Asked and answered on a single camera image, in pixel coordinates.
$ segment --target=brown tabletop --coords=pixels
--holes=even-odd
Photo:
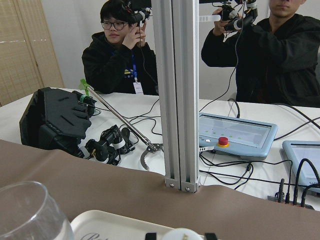
[[[164,176],[0,140],[0,187],[43,183],[72,221],[101,210],[222,240],[313,240],[320,212],[256,198],[221,185],[196,193],[165,187]]]

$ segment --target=white table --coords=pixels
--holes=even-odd
[[[103,98],[113,106],[120,114],[126,117],[134,117],[147,113],[153,103],[159,99],[158,96],[141,96],[134,94],[122,94],[122,93],[112,93],[102,95]],[[17,101],[9,103],[5,106],[0,107],[0,139],[10,141],[13,143],[21,143],[20,139],[20,129],[19,129],[19,120],[21,119],[23,112],[25,111],[31,95],[21,98]],[[199,109],[201,109],[209,100],[201,99],[199,101]],[[105,107],[97,102],[96,107],[103,108]],[[239,103],[240,106],[240,117],[243,119],[269,122],[278,125],[278,132],[276,137],[282,136],[283,134],[293,130],[299,125],[306,122],[306,119],[300,116],[298,113],[294,112],[291,109],[288,109],[283,106],[269,105],[269,104],[256,104],[256,103]],[[316,118],[320,115],[320,110],[318,108],[309,108],[309,107],[299,107],[299,109],[307,114],[310,118]],[[227,101],[215,101],[208,105],[203,112],[235,117],[237,115],[237,109],[232,102]],[[152,111],[147,116],[160,116],[160,106],[159,102],[155,104]],[[156,125],[154,132],[161,133],[161,119],[156,117]],[[86,131],[86,138],[82,140],[79,146],[85,145],[89,139],[99,140],[100,134],[102,131],[109,129],[113,125],[117,124],[118,127],[122,125],[122,122],[114,116],[111,112],[102,111],[100,115],[93,116],[90,118],[92,125]],[[162,137],[160,135],[155,135],[151,132],[151,129],[154,125],[152,120],[144,120],[138,124],[135,124],[135,127],[145,136],[147,136],[152,143],[162,143]],[[275,141],[272,144],[271,150],[268,157],[265,159],[265,162],[276,163],[283,160],[281,155],[282,151],[282,142],[285,140],[308,140],[308,141],[320,141],[320,131],[315,128],[312,124],[308,124],[303,128],[299,129],[297,132]],[[140,164],[140,156],[143,151],[146,149],[146,145],[140,140],[135,146],[135,150],[121,156],[120,167],[137,169],[145,171]],[[214,163],[230,162],[237,161],[240,158],[236,156],[229,155],[213,155],[211,153],[204,153],[204,156],[212,160]],[[149,166],[150,171],[165,174],[165,165],[164,157],[161,151],[156,152],[155,154],[148,154],[145,158],[146,164]],[[251,176],[252,178],[269,180],[274,182],[280,182],[281,178],[285,179],[285,182],[288,182],[289,176],[289,165],[286,163],[281,163],[278,165],[269,165],[263,162],[253,163],[254,172]],[[216,173],[230,174],[235,176],[241,176],[245,170],[246,165],[236,165],[229,167],[208,167],[202,162],[199,163],[199,168],[205,171],[212,171]],[[201,184],[202,185],[216,185],[221,184],[213,177],[207,174],[200,174]],[[231,177],[221,177],[217,176],[221,180],[226,182],[234,182],[235,178]],[[291,182],[294,183],[295,177],[292,174]],[[246,193],[251,196],[258,198],[266,199],[267,196],[274,196],[278,191],[279,185],[266,183],[261,181],[249,180],[245,185],[239,187],[237,190],[243,193]],[[290,199],[293,198],[293,188],[291,187]],[[305,201],[306,204],[312,205],[316,210],[320,211],[320,198],[316,196],[309,195]]]

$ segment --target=red button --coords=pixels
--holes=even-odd
[[[221,137],[219,137],[219,140],[218,140],[219,142],[219,145],[221,145],[221,146],[226,146],[226,145],[228,145],[228,141],[229,141],[229,139],[227,138],[227,137],[225,137],[225,136],[221,136]]]

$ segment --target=display screen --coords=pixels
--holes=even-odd
[[[320,170],[320,145],[291,144],[293,153],[298,162],[309,159],[317,170]],[[315,178],[314,171],[308,163],[302,165],[302,171],[306,178]]]
[[[199,117],[199,135],[218,139],[226,137],[229,142],[242,144],[254,148],[262,148],[271,126],[201,115]]]

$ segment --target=black jacket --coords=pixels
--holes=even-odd
[[[239,33],[229,37],[209,32],[202,60],[210,67],[234,67]],[[315,68],[320,45],[320,21],[295,14],[274,34],[269,19],[247,27],[237,43],[237,101],[285,103],[320,107]]]
[[[143,93],[158,95],[156,55],[147,43],[142,48],[135,46],[132,50],[124,45],[115,49],[106,41],[104,32],[93,34],[92,39],[82,55],[84,75],[89,85],[104,94],[135,94],[135,79],[130,73],[134,55],[137,80],[141,83]]]

